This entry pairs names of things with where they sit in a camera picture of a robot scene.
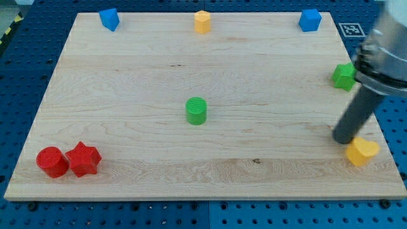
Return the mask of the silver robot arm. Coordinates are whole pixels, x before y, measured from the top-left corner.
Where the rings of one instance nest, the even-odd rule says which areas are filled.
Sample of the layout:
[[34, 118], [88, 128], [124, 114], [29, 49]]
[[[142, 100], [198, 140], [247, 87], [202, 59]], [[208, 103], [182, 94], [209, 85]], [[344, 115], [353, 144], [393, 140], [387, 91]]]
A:
[[406, 0], [388, 0], [354, 57], [356, 81], [380, 95], [406, 97]]

